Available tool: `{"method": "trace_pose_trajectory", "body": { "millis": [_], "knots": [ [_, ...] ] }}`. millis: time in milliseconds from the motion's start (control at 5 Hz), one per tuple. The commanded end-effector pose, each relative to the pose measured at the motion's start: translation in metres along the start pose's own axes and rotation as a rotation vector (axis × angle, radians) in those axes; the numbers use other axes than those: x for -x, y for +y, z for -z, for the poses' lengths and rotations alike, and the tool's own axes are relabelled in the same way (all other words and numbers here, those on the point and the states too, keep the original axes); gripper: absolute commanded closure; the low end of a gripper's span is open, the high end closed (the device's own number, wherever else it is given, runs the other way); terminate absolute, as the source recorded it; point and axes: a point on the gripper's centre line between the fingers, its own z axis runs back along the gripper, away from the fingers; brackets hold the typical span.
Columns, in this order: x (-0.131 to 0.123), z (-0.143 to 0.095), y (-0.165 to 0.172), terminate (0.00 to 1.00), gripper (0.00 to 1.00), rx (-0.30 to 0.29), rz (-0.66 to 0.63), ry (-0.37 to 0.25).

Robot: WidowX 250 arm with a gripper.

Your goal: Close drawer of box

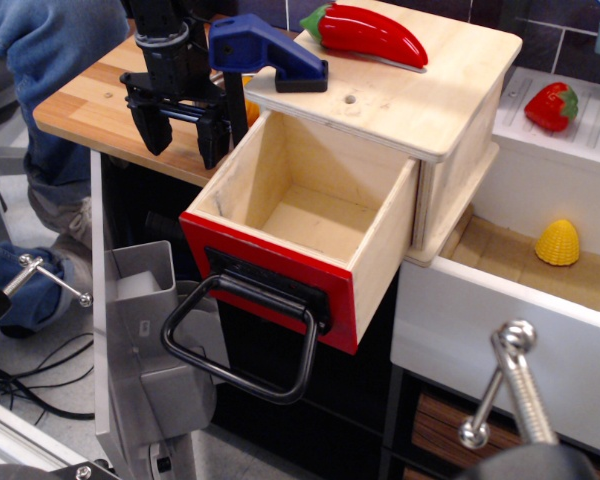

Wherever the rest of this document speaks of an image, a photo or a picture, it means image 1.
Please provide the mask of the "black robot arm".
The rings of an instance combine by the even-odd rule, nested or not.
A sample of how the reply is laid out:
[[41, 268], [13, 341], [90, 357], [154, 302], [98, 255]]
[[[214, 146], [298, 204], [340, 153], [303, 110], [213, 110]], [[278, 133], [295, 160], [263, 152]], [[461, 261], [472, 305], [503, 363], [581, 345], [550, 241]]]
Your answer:
[[196, 125], [198, 150], [210, 170], [227, 154], [230, 122], [226, 95], [211, 80], [204, 22], [192, 1], [125, 1], [135, 21], [135, 42], [146, 70], [125, 73], [127, 107], [150, 153], [172, 142], [170, 121]]

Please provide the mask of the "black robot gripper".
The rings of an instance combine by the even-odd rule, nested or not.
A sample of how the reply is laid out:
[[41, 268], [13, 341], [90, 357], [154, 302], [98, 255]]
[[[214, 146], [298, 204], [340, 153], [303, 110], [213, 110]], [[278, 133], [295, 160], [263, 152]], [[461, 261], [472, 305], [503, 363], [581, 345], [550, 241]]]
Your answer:
[[148, 151], [172, 142], [171, 119], [197, 122], [198, 149], [211, 170], [228, 153], [230, 130], [224, 90], [211, 81], [202, 23], [138, 23], [134, 36], [146, 70], [125, 73], [127, 106]]

